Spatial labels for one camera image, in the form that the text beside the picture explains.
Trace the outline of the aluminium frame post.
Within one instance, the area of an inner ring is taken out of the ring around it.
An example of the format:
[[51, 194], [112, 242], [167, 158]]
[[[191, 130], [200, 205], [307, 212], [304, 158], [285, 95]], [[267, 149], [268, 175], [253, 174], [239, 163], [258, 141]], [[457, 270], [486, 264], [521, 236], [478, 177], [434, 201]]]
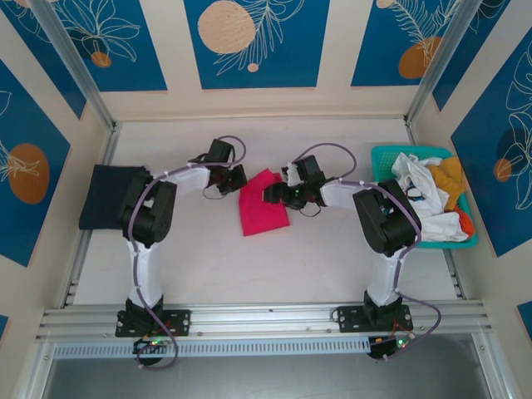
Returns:
[[91, 105], [101, 124], [108, 132], [113, 133], [116, 128], [116, 121], [103, 101], [94, 79], [52, 5], [47, 0], [28, 0], [28, 4], [58, 56], [62, 59], [62, 63]]
[[422, 108], [440, 80], [457, 46], [466, 33], [471, 20], [476, 15], [482, 0], [460, 0], [455, 16], [443, 35], [436, 53], [429, 63], [424, 77], [416, 90], [411, 104], [405, 114], [407, 128], [412, 128], [421, 114]]

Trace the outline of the pile of clothes in basket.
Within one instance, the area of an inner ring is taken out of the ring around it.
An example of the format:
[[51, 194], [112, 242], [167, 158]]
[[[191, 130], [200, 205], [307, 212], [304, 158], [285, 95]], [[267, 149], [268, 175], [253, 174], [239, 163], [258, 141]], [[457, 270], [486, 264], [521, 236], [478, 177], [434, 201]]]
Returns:
[[463, 242], [469, 238], [454, 210], [445, 211], [450, 195], [436, 186], [424, 160], [400, 153], [392, 165], [392, 173], [421, 221], [421, 237], [425, 242]]

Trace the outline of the teal plastic basket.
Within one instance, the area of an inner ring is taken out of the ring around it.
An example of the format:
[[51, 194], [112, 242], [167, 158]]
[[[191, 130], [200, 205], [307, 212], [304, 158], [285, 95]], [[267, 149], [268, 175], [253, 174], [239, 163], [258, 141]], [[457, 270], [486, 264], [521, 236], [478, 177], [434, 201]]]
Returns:
[[[418, 160], [428, 158], [447, 159], [452, 157], [452, 153], [442, 147], [422, 146], [422, 145], [378, 145], [371, 151], [373, 178], [376, 181], [383, 181], [395, 178], [392, 173], [392, 165], [400, 153], [414, 155]], [[474, 247], [478, 242], [478, 234], [474, 233], [470, 238], [461, 242], [430, 242], [422, 241], [419, 247], [422, 249], [468, 249]]]

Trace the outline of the aluminium mounting rail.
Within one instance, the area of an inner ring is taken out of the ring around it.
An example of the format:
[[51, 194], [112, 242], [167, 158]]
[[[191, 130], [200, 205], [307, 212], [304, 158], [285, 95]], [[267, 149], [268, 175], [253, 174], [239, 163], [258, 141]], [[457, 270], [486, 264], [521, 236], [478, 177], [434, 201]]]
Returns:
[[[172, 329], [189, 339], [336, 337], [340, 334], [338, 303], [262, 305], [171, 305], [190, 315]], [[484, 333], [492, 330], [480, 300], [434, 302], [442, 319], [434, 333]], [[116, 338], [117, 305], [68, 306], [44, 311], [37, 342], [93, 342]]]

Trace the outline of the pink t-shirt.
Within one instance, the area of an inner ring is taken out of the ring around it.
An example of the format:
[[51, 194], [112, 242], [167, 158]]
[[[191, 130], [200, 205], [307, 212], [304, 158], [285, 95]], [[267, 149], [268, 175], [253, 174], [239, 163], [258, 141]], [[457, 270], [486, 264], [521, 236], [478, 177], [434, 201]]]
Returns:
[[287, 211], [282, 204], [270, 204], [263, 201], [264, 190], [279, 182], [281, 182], [279, 173], [265, 169], [240, 190], [239, 215], [244, 237], [290, 225]]

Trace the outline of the mustard yellow t-shirt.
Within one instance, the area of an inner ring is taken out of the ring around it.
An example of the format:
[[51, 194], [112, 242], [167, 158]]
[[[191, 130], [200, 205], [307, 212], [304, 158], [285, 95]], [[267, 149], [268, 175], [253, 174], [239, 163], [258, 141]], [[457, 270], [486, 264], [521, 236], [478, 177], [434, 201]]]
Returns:
[[448, 194], [445, 211], [452, 211], [458, 199], [466, 190], [463, 169], [457, 156], [444, 159], [439, 165], [429, 165], [429, 171], [436, 187]]

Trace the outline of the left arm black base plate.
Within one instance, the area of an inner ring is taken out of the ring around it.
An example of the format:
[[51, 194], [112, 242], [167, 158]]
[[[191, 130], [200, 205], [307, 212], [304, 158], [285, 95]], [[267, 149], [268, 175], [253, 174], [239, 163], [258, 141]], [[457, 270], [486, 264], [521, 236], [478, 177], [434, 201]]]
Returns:
[[[187, 337], [190, 329], [189, 310], [163, 310], [157, 317], [174, 337]], [[139, 312], [122, 310], [117, 314], [116, 337], [166, 335], [161, 325], [142, 308]]]

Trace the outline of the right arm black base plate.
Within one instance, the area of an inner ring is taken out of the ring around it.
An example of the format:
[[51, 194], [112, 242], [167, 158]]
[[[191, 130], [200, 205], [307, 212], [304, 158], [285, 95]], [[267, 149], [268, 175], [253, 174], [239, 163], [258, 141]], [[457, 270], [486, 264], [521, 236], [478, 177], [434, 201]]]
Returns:
[[413, 318], [407, 305], [391, 315], [372, 323], [363, 312], [362, 306], [342, 306], [336, 309], [337, 323], [341, 333], [390, 333], [394, 328], [405, 328], [411, 331], [414, 328]]

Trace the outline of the grey metal lower panel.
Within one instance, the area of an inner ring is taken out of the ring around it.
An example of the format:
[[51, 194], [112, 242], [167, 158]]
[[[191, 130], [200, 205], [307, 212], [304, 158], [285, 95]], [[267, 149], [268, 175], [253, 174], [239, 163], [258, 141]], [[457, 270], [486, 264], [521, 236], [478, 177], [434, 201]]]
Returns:
[[429, 337], [390, 362], [366, 354], [56, 360], [44, 399], [491, 399], [467, 335]]

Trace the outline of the navy folded t-shirt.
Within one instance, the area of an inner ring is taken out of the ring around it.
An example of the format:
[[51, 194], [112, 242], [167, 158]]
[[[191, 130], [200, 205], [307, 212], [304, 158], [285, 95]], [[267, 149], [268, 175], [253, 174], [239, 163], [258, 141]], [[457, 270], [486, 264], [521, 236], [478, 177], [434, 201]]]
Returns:
[[120, 229], [119, 211], [133, 179], [144, 166], [95, 165], [79, 218], [80, 230]]

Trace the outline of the orange t-shirt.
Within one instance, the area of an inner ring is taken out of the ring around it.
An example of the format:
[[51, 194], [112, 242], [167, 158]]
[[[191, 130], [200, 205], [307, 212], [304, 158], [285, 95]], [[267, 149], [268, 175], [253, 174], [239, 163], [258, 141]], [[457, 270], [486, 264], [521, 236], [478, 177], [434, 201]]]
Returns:
[[454, 208], [454, 211], [459, 215], [459, 223], [462, 232], [466, 234], [469, 239], [472, 238], [475, 235], [475, 226], [470, 216], [458, 206]]

